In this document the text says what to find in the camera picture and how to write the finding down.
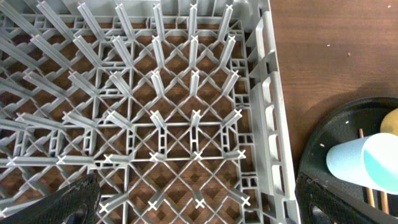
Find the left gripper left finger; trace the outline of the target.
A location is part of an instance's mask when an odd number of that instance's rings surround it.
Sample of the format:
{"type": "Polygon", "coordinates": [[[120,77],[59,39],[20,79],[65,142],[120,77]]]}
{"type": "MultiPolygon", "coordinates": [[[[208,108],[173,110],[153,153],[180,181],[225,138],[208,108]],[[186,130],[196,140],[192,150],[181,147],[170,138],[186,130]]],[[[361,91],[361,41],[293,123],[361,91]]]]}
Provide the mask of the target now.
{"type": "Polygon", "coordinates": [[[95,222],[101,199],[100,185],[88,174],[48,197],[1,220],[1,223],[88,223],[95,222]]]}

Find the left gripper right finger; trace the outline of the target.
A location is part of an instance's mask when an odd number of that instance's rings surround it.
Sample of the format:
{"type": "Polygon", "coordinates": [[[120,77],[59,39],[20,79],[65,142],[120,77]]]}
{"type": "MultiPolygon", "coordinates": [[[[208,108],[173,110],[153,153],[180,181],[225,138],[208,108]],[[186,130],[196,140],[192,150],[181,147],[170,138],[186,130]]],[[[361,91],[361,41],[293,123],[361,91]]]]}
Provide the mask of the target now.
{"type": "Polygon", "coordinates": [[[302,223],[397,223],[396,217],[303,172],[295,194],[302,223]]]}

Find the wooden chopstick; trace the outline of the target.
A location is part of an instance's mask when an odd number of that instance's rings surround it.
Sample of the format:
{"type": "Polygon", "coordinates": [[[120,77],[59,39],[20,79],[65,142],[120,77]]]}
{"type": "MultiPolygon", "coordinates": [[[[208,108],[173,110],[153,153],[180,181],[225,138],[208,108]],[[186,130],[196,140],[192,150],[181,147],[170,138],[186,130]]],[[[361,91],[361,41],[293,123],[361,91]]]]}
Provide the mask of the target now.
{"type": "MultiPolygon", "coordinates": [[[[359,129],[359,137],[360,138],[364,137],[364,133],[363,133],[363,129],[362,128],[359,129]]],[[[370,189],[369,187],[366,187],[366,195],[367,195],[368,204],[374,208],[375,207],[375,202],[374,202],[373,190],[370,189]]]]}
{"type": "Polygon", "coordinates": [[[389,214],[389,203],[388,203],[387,193],[380,191],[380,196],[381,196],[382,211],[386,214],[389,214]]]}

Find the light blue cup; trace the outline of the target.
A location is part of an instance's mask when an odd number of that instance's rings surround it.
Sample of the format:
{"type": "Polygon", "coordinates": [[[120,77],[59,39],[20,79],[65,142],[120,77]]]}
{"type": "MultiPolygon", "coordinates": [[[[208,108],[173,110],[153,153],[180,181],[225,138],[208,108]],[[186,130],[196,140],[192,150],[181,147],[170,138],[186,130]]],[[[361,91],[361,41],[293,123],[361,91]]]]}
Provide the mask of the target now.
{"type": "Polygon", "coordinates": [[[379,133],[333,146],[326,155],[338,179],[397,194],[397,136],[379,133]]]}

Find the yellow bowl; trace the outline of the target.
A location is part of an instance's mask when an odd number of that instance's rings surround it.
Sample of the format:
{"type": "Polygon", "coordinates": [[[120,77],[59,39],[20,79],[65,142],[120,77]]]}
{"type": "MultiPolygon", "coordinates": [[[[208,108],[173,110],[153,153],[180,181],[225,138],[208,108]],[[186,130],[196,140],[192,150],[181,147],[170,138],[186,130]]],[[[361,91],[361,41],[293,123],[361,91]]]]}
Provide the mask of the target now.
{"type": "Polygon", "coordinates": [[[398,135],[398,109],[386,114],[380,125],[380,132],[398,135]]]}

